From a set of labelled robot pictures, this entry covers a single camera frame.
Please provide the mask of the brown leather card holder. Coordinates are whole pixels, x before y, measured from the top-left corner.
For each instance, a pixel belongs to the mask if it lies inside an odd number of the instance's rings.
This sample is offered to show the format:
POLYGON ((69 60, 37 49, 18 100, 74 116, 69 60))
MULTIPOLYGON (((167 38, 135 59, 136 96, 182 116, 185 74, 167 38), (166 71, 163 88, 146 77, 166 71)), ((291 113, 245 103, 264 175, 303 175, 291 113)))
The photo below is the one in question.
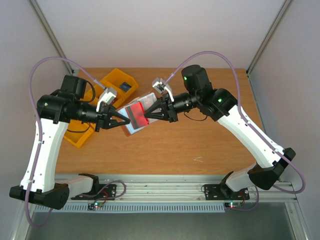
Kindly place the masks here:
POLYGON ((121 126, 124 134, 129 137, 148 125, 157 121, 157 119, 146 118, 145 112, 157 101, 156 94, 149 92, 132 100, 127 105, 119 108, 117 112, 130 120, 130 123, 121 126))

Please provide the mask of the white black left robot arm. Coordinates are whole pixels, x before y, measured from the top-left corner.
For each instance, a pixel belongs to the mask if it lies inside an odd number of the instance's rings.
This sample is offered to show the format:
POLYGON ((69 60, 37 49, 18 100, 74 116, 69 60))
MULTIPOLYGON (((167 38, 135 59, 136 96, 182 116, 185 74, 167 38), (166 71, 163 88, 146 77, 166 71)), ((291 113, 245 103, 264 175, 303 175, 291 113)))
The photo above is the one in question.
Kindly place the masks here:
POLYGON ((20 184, 10 188, 13 199, 60 210, 69 198, 98 199, 104 187, 96 175, 81 173, 61 183, 55 181, 63 137, 72 120, 94 124, 95 131, 130 123, 130 119, 104 102, 94 106, 83 101, 88 81, 66 75, 59 89, 36 103, 36 131, 27 170, 20 184))

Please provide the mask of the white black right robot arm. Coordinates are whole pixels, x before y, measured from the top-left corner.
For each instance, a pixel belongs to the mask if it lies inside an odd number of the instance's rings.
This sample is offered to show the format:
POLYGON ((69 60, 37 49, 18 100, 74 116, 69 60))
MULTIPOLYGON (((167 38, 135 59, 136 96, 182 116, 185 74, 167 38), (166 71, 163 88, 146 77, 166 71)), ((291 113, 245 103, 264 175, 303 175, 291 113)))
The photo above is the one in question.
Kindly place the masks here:
POLYGON ((220 182, 217 191, 225 199, 233 198, 249 187, 269 190, 292 161, 296 153, 271 140, 251 121, 244 110, 238 110, 237 99, 224 88, 213 88, 206 70, 190 65, 181 71, 186 92, 173 95, 161 78, 152 82, 153 88, 162 94, 145 110, 149 119, 170 123, 178 121, 178 114, 198 108, 202 114, 229 130, 252 154, 256 163, 240 171, 231 171, 220 182))

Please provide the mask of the blue card in bin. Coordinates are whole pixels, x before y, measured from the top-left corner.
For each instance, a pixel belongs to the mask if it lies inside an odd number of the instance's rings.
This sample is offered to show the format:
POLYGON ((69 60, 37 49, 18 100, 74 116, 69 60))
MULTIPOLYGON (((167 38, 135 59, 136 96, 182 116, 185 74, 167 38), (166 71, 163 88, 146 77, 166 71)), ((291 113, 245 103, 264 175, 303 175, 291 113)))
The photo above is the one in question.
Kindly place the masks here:
POLYGON ((119 86, 119 88, 120 88, 121 90, 123 90, 124 92, 127 92, 127 91, 129 91, 129 90, 132 88, 132 86, 129 85, 127 82, 123 82, 123 83, 119 86))

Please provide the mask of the yellow bin near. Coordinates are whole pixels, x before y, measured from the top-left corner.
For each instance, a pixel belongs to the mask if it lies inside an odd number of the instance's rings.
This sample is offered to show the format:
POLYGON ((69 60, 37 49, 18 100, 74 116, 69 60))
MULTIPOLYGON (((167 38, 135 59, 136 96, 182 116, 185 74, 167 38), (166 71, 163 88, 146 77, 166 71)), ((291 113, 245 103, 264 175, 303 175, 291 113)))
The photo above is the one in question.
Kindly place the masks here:
POLYGON ((79 120, 71 120, 63 138, 79 149, 94 133, 94 126, 92 123, 82 123, 79 120))

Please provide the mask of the left small circuit board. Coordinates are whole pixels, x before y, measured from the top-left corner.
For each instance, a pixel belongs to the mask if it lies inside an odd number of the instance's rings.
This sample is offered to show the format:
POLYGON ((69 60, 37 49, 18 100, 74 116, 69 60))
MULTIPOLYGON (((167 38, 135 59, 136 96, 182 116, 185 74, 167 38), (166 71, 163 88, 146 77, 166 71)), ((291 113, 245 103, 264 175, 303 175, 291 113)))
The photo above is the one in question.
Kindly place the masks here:
POLYGON ((104 204, 103 204, 102 202, 89 203, 89 204, 87 205, 87 209, 88 209, 89 211, 93 211, 93 210, 102 208, 103 206, 104 206, 104 204))

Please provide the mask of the small circuit board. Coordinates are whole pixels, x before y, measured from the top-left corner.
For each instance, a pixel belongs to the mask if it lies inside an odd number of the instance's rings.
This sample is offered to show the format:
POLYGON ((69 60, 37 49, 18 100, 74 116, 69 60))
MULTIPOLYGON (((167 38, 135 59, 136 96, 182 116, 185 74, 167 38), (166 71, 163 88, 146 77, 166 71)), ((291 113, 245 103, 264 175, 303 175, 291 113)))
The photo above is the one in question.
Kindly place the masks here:
POLYGON ((89 211, 93 211, 93 210, 102 208, 103 206, 104 206, 104 204, 103 204, 102 202, 89 203, 89 204, 87 205, 87 209, 88 209, 89 211))
POLYGON ((244 205, 243 202, 225 202, 224 207, 227 209, 241 208, 244 205))

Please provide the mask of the right small circuit board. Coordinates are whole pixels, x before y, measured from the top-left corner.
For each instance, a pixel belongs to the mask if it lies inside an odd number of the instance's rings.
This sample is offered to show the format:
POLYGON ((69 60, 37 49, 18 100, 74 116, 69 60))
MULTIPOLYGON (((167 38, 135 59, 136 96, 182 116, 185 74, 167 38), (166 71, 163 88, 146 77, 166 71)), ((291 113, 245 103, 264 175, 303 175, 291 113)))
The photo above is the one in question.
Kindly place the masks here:
POLYGON ((244 205, 243 202, 225 202, 224 207, 227 209, 241 208, 244 205))

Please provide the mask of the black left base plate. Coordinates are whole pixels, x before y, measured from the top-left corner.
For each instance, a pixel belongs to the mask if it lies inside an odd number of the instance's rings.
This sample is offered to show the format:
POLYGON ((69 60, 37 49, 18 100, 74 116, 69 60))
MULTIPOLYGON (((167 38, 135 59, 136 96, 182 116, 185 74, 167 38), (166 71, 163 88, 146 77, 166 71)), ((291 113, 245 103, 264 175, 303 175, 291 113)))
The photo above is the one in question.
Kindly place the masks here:
POLYGON ((107 187, 105 187, 99 194, 96 196, 84 196, 84 195, 77 195, 75 197, 72 197, 71 200, 82 200, 82 201, 93 201, 96 199, 105 199, 106 197, 115 197, 117 193, 117 185, 116 184, 110 184, 107 187))

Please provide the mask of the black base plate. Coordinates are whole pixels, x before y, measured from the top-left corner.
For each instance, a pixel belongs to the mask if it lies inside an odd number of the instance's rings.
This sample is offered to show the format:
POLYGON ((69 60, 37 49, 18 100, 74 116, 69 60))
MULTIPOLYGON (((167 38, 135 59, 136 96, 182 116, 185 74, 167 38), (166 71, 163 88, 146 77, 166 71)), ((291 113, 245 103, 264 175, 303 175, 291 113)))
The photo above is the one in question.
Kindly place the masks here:
POLYGON ((207 201, 240 201, 250 199, 247 188, 235 192, 230 190, 227 186, 222 186, 220 184, 204 184, 200 190, 204 193, 207 201))
POLYGON ((117 185, 116 184, 110 184, 107 187, 105 187, 99 194, 96 196, 84 196, 84 195, 77 195, 75 197, 72 197, 71 200, 82 200, 82 201, 93 201, 96 199, 105 199, 106 197, 115 197, 117 193, 117 185))

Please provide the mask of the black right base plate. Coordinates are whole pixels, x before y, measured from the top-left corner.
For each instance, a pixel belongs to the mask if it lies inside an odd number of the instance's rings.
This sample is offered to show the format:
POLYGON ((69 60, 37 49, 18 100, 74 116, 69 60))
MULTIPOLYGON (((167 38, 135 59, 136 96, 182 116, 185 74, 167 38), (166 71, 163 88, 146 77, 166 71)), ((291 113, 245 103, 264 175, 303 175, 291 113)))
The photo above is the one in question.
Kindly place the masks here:
POLYGON ((207 201, 240 201, 250 199, 247 188, 235 192, 230 190, 227 186, 222 186, 220 184, 204 184, 200 190, 204 193, 207 201))

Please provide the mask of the left aluminium frame post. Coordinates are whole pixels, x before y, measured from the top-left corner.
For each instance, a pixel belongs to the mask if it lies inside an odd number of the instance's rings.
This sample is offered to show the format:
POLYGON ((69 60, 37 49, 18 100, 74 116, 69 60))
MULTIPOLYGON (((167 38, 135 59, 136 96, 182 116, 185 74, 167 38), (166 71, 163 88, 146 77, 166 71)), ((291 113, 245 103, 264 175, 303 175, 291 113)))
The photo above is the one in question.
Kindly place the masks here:
POLYGON ((27 1, 59 57, 67 58, 37 0, 27 1))

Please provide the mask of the aluminium frame post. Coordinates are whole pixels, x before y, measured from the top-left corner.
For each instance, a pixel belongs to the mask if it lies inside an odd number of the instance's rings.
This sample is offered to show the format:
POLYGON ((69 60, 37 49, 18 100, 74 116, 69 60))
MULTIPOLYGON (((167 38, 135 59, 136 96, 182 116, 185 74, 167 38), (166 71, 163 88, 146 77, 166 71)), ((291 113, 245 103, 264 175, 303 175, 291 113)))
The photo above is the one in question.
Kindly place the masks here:
POLYGON ((67 58, 37 0, 27 1, 59 57, 67 58))
POLYGON ((251 60, 248 68, 246 69, 246 75, 248 78, 251 77, 251 73, 253 72, 254 68, 258 64, 260 58, 262 57, 264 51, 268 47, 269 43, 271 42, 273 36, 275 35, 277 29, 279 28, 280 24, 282 23, 284 17, 286 16, 287 12, 289 11, 291 5, 293 4, 293 0, 284 0, 275 15, 270 27, 268 28, 261 44, 259 45, 253 59, 251 60))

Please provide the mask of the right aluminium frame post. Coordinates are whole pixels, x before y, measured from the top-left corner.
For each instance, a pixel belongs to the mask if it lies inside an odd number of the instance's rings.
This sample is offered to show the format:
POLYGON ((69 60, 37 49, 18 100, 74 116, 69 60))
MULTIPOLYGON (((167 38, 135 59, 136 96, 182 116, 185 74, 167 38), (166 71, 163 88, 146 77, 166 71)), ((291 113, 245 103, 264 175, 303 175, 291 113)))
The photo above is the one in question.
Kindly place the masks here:
POLYGON ((280 24, 282 23, 284 17, 286 16, 287 12, 289 11, 291 5, 293 4, 293 0, 284 0, 275 15, 270 27, 268 28, 261 44, 259 45, 253 59, 251 60, 248 68, 246 69, 246 75, 248 78, 251 77, 251 73, 253 72, 254 68, 258 64, 260 58, 262 57, 264 51, 268 47, 269 43, 271 42, 273 36, 275 35, 277 29, 279 28, 280 24))

